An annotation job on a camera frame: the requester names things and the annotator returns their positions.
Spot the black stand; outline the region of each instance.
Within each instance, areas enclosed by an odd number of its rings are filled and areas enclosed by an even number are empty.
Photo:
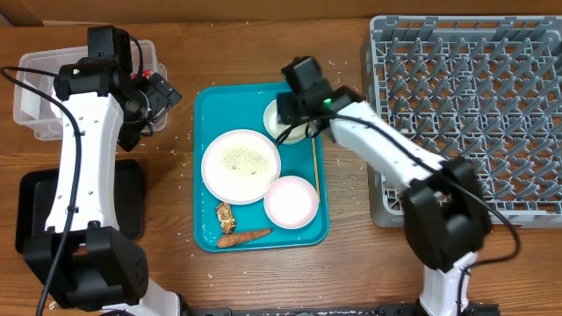
[[[59,170],[33,171],[19,184],[16,250],[22,254],[24,240],[44,233],[56,194]],[[130,239],[144,234],[145,186],[141,166],[132,159],[115,162],[114,203],[119,231]]]
[[[194,316],[422,316],[415,304],[380,305],[358,308],[301,308],[294,310],[232,311],[229,308],[194,309]],[[470,303],[462,316],[501,316],[497,305]]]

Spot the dish rack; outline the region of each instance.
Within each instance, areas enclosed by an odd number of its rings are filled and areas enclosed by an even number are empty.
[[[463,155],[512,223],[562,227],[561,29],[561,17],[375,17],[364,91],[420,146]],[[398,192],[372,169],[369,187],[373,221],[402,226]]]

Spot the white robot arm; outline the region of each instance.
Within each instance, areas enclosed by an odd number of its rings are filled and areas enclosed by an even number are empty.
[[[371,122],[391,135],[410,153],[414,153],[433,169],[439,170],[442,168],[440,163],[444,161],[443,157],[417,146],[391,128],[380,119],[369,103],[363,101],[350,104],[338,111],[337,114]],[[426,169],[413,163],[387,138],[373,129],[365,128],[362,124],[345,119],[333,119],[330,121],[330,132],[336,143],[355,152],[360,158],[367,161],[399,192],[409,188],[412,180],[424,180],[432,175]],[[462,269],[476,262],[477,256],[478,254],[474,252],[465,254],[448,271],[424,267],[423,293],[419,302],[428,315],[454,316],[457,314],[458,284]],[[469,277],[465,276],[461,293],[463,310],[468,306],[468,298],[466,297],[468,281]]]
[[[474,198],[479,194],[474,171],[462,158],[445,161],[418,147],[349,88],[332,90],[314,58],[297,58],[282,73],[292,92],[277,94],[277,118],[291,127],[276,143],[282,143],[292,128],[309,123],[307,130],[310,125],[315,133],[329,130],[335,143],[382,174],[401,195],[407,241],[425,265],[423,293],[414,315],[454,316],[459,309],[466,310],[464,270],[476,262],[491,222],[486,209],[450,183]],[[441,206],[440,195],[449,196],[450,202]]]
[[[46,233],[25,241],[24,258],[61,307],[137,316],[188,315],[189,306],[181,295],[164,290],[148,277],[142,248],[119,232],[113,196],[117,145],[132,150],[142,129],[161,119],[182,98],[159,74],[144,77],[142,66],[137,78],[132,78],[130,40],[137,44],[142,60],[138,41],[125,31],[113,26],[90,28],[88,57],[62,66],[54,79],[62,104],[43,96],[67,115],[63,116],[61,165]],[[80,156],[75,211],[69,216],[69,193]]]

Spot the clear plastic bin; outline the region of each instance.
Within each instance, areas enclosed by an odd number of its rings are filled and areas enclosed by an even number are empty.
[[[156,59],[155,45],[150,40],[140,40],[144,69],[152,73],[157,72],[168,79],[166,68]],[[139,67],[139,52],[136,45],[131,43],[133,57],[133,72]],[[50,71],[58,74],[62,65],[76,63],[79,59],[88,56],[88,47],[71,47],[51,51],[25,54],[19,60],[19,66]],[[47,93],[54,94],[53,77],[32,73],[18,72],[18,80]],[[35,132],[38,140],[60,140],[62,138],[62,118],[57,108],[50,102],[16,86],[14,92],[14,121],[20,125],[28,126]],[[168,123],[166,114],[157,124],[155,131],[161,131]]]

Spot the small white bowl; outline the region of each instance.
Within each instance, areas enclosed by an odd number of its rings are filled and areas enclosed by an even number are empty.
[[[271,184],[263,207],[270,220],[285,229],[308,225],[318,212],[320,201],[316,189],[298,176],[284,176]]]
[[[274,99],[265,109],[263,113],[263,125],[267,130],[267,133],[276,139],[284,130],[289,128],[288,125],[281,124],[277,122],[277,100]],[[294,128],[289,137],[283,142],[284,144],[290,145],[298,143],[303,140],[306,136],[306,124],[297,126]]]

